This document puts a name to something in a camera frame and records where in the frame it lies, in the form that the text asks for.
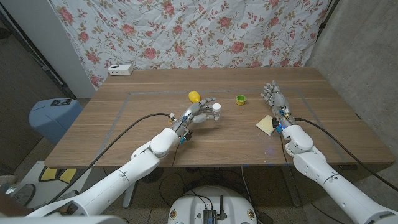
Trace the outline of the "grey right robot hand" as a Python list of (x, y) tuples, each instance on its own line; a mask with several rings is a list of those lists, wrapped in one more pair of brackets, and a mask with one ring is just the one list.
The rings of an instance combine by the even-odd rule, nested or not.
[(266, 83), (264, 86), (263, 93), (261, 97), (268, 103), (271, 107), (271, 111), (274, 117), (283, 127), (288, 127), (295, 125), (295, 118), (290, 112), (289, 102), (282, 94), (279, 85), (275, 80), (272, 83)]

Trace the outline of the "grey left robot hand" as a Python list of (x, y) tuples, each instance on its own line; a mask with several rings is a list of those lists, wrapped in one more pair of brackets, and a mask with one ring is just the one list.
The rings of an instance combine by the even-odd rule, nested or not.
[(188, 126), (191, 123), (202, 123), (207, 120), (220, 120), (220, 113), (214, 112), (214, 104), (210, 104), (210, 102), (215, 100), (216, 98), (205, 98), (204, 100), (193, 103), (182, 113), (181, 117), (174, 119), (172, 130), (175, 131), (177, 136), (181, 139), (189, 132)]

